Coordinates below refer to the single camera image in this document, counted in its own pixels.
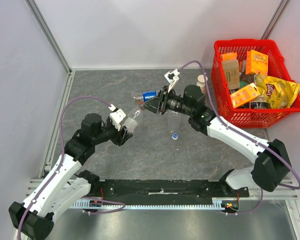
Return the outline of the red label water bottle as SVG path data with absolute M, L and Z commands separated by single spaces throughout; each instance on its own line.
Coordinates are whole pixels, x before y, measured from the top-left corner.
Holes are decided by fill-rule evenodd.
M 128 114 L 127 119 L 123 123 L 129 133 L 133 133 L 137 126 L 140 125 L 143 120 L 144 111 L 139 107 L 134 107 Z

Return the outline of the blue white Pocari cap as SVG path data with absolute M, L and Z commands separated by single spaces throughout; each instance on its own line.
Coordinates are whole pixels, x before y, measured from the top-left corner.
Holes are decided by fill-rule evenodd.
M 171 137 L 173 140 L 177 140 L 179 138 L 179 135 L 177 133 L 173 133 Z

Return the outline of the clear Pocari Sweat bottle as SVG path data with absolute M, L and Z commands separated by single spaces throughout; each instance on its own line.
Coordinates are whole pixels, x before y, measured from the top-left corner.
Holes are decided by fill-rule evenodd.
M 167 117 L 167 127 L 171 134 L 177 134 L 181 127 L 181 114 L 179 112 L 169 111 Z

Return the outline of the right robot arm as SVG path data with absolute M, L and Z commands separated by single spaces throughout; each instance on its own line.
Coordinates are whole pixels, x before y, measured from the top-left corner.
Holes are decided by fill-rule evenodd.
M 140 107 L 156 115 L 164 115 L 166 111 L 187 115 L 195 131 L 222 141 L 252 162 L 251 167 L 231 169 L 221 177 L 219 191 L 225 197 L 245 187 L 273 192 L 290 172 L 291 162 L 282 141 L 256 137 L 226 122 L 206 106 L 205 95 L 196 85 L 186 86 L 183 95 L 176 95 L 164 86 Z

